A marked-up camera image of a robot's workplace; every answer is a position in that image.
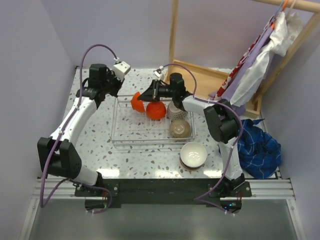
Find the orange plastic bowl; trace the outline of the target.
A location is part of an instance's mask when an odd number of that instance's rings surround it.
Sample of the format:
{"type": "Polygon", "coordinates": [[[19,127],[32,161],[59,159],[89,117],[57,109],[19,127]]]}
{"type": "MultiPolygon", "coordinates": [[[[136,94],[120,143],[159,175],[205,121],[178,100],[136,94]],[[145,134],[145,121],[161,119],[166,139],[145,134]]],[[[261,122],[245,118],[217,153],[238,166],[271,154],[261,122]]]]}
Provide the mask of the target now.
{"type": "Polygon", "coordinates": [[[144,103],[142,100],[139,100],[139,96],[140,96],[140,92],[136,92],[133,97],[130,100],[131,103],[131,107],[133,110],[139,112],[139,113],[144,113],[145,112],[145,107],[144,107],[144,103]]]}
{"type": "Polygon", "coordinates": [[[152,120],[160,120],[166,115],[166,107],[163,102],[150,102],[146,107],[146,115],[152,120]]]}

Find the dotted beige bowl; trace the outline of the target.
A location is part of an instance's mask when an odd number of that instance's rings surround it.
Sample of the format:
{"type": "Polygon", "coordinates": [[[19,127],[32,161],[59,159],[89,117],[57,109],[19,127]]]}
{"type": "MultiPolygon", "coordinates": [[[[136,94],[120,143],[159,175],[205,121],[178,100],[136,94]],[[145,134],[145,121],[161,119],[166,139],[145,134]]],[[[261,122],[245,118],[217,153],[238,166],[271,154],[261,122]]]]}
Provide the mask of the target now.
{"type": "Polygon", "coordinates": [[[188,115],[187,111],[183,111],[175,106],[171,101],[167,106],[166,117],[171,121],[185,119],[188,115]]]}

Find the clear wire dish rack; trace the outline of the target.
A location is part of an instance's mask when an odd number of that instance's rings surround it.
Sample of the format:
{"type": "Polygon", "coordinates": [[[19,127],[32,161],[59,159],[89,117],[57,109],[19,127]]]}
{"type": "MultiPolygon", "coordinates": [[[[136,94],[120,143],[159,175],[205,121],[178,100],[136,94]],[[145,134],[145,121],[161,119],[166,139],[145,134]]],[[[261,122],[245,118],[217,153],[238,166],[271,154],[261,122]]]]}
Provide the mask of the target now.
{"type": "Polygon", "coordinates": [[[189,137],[174,138],[170,134],[169,118],[152,120],[145,113],[135,111],[131,99],[131,95],[120,95],[114,100],[110,134],[114,146],[182,145],[196,138],[193,113],[189,112],[184,118],[191,128],[189,137]]]}

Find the black bowl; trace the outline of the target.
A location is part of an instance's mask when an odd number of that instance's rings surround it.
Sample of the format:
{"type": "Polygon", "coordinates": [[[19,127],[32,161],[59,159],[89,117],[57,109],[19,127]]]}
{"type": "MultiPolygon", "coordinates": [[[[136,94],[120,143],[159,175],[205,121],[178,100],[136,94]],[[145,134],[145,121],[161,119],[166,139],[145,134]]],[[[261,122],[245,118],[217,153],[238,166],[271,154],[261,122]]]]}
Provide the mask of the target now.
{"type": "Polygon", "coordinates": [[[184,119],[176,119],[169,126],[169,134],[173,138],[188,138],[191,132],[191,125],[184,119]]]}

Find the white bowl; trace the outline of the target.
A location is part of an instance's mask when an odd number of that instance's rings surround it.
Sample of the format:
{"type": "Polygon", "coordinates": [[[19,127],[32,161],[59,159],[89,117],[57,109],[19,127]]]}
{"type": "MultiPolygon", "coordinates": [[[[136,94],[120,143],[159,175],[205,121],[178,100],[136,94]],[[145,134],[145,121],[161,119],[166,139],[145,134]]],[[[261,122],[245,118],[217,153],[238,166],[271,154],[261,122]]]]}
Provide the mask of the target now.
{"type": "Polygon", "coordinates": [[[206,162],[206,148],[198,142],[188,142],[180,150],[180,162],[187,169],[199,169],[206,162]]]}

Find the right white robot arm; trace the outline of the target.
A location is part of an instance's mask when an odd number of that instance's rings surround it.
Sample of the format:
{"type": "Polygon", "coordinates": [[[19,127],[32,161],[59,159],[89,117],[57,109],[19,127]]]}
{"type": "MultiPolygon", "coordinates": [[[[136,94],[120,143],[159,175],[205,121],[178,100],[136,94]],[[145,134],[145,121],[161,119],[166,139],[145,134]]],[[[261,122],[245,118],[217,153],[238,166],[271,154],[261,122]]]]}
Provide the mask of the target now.
{"type": "Polygon", "coordinates": [[[216,190],[224,196],[235,196],[245,183],[238,153],[238,141],[243,132],[243,125],[230,102],[226,99],[213,101],[196,97],[187,91],[180,73],[172,73],[169,84],[154,79],[137,99],[158,102],[161,98],[170,98],[175,107],[182,111],[205,117],[208,131],[218,143],[223,161],[222,176],[210,191],[216,190]]]}

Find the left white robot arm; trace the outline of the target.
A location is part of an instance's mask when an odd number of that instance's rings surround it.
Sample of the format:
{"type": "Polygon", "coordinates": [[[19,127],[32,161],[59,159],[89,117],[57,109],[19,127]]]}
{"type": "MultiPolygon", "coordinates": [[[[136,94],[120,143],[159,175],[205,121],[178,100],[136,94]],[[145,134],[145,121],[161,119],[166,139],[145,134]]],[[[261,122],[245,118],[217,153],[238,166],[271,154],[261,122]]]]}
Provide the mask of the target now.
{"type": "Polygon", "coordinates": [[[104,190],[101,175],[82,164],[75,146],[89,118],[96,112],[106,95],[118,96],[130,65],[121,61],[108,68],[105,64],[92,64],[89,76],[81,82],[74,103],[50,135],[37,142],[40,167],[45,175],[64,177],[85,184],[86,191],[99,196],[104,190]]]}

